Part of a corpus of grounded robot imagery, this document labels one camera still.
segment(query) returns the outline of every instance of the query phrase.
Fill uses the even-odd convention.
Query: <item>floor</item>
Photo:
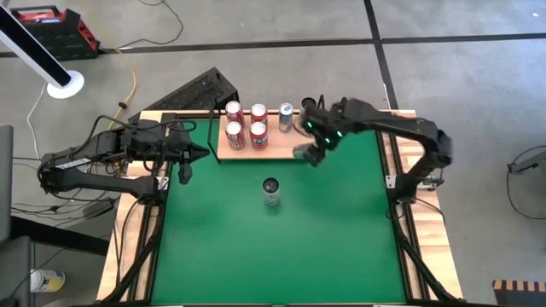
[[[211,67],[239,90],[243,107],[275,107],[324,94],[328,102],[355,96],[379,108],[415,109],[454,140],[454,163],[439,189],[451,248],[464,297],[495,303],[494,279],[546,281],[546,222],[519,216],[506,195],[506,164],[518,153],[545,143],[546,3],[507,0],[171,0],[184,23],[170,46],[178,52],[103,55],[63,62],[85,76],[84,90],[57,101],[44,96],[32,115],[41,154],[81,143],[93,118],[113,114],[137,91],[126,119]],[[371,3],[377,27],[370,27]],[[138,38],[166,41],[179,25],[166,7],[134,0],[12,0],[9,7],[56,4],[79,12],[90,29],[112,48]],[[542,33],[532,38],[529,33]],[[201,50],[197,45],[314,39],[315,46]],[[337,39],[337,46],[318,46]],[[151,46],[139,43],[137,47]],[[0,52],[6,51],[0,46]],[[17,58],[0,58],[0,124],[15,128],[15,154],[33,157],[26,116],[44,81]],[[14,200],[50,205],[34,170],[15,167]],[[514,203],[527,214],[546,216],[546,189],[538,171],[512,177]],[[86,197],[95,195],[89,192]],[[75,211],[53,218],[80,217]],[[44,217],[27,216],[55,225]],[[67,223],[90,235],[108,234],[113,215]],[[54,250],[37,248],[37,263]],[[50,263],[69,272],[66,288],[39,296],[38,304],[88,304],[104,259],[63,252]]]

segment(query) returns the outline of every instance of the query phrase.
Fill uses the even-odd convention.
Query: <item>green table surface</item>
[[[206,145],[197,123],[192,140]],[[347,136],[317,168],[212,155],[192,168],[185,186],[172,169],[153,304],[404,301],[374,133]],[[279,206],[264,204],[268,177]]]

